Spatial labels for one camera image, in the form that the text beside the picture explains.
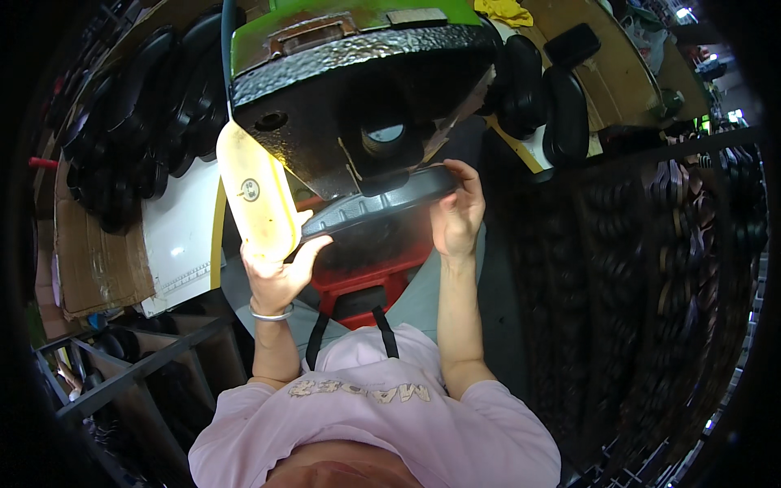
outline bracelet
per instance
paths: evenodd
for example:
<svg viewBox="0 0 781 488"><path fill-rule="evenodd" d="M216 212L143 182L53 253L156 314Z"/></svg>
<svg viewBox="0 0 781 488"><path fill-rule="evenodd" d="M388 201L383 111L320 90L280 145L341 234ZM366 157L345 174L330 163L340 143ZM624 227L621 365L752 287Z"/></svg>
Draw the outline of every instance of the bracelet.
<svg viewBox="0 0 781 488"><path fill-rule="evenodd" d="M293 315L293 310L295 309L295 305L291 303L287 307L285 307L285 313L283 313L282 315L260 315L258 313L255 313L254 310L252 310L252 304L250 304L249 312L257 320L262 320L264 322L279 322L280 320L285 320L287 317Z"/></svg>

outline woman's left hand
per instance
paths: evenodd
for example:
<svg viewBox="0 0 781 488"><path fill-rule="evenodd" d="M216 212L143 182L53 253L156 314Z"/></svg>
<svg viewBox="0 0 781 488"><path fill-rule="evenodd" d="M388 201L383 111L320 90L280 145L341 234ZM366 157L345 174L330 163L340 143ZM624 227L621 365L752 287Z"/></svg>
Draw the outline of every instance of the woman's left hand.
<svg viewBox="0 0 781 488"><path fill-rule="evenodd" d="M301 223L311 216L312 211L300 213ZM312 279L312 267L320 250L332 242L331 236L322 236L304 243L291 264L266 262L242 244L241 260L252 289L252 310L260 315L282 315Z"/></svg>

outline black apron strap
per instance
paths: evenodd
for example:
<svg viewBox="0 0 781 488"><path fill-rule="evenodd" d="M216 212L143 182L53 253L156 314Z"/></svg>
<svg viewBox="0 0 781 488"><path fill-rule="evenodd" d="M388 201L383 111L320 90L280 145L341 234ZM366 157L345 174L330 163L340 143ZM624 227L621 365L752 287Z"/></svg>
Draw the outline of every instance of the black apron strap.
<svg viewBox="0 0 781 488"><path fill-rule="evenodd" d="M391 330L391 326L388 325L388 321L385 318L385 312L379 305L372 310L374 319L377 321L377 328L383 334L383 343L385 343L385 352L388 358L398 359L398 348L396 347L396 336Z"/></svg>
<svg viewBox="0 0 781 488"><path fill-rule="evenodd" d="M326 332L328 321L330 317L327 314L320 312L317 316L317 322L315 322L315 328L312 329L312 333L309 334L309 343L306 345L306 364L309 365L309 370L315 370L315 362L317 361L317 353L320 352L320 345L323 343L323 334Z"/></svg>

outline yellow cloth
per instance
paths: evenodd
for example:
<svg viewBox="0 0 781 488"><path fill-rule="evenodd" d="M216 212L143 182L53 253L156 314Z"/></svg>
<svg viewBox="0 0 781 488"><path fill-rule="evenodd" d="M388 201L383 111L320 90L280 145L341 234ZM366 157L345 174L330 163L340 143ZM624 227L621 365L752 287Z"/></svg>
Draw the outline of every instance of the yellow cloth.
<svg viewBox="0 0 781 488"><path fill-rule="evenodd" d="M532 14L518 5L515 0L475 0L475 10L498 19L510 27L531 27L534 25Z"/></svg>

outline round label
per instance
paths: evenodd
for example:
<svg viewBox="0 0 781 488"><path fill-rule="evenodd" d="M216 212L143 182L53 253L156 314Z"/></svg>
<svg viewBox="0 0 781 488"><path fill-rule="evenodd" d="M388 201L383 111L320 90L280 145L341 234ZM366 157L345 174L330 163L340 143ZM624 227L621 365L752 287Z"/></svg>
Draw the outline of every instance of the round label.
<svg viewBox="0 0 781 488"><path fill-rule="evenodd" d="M255 201L260 196L260 186L258 182L249 178L241 184L241 195L246 201Z"/></svg>

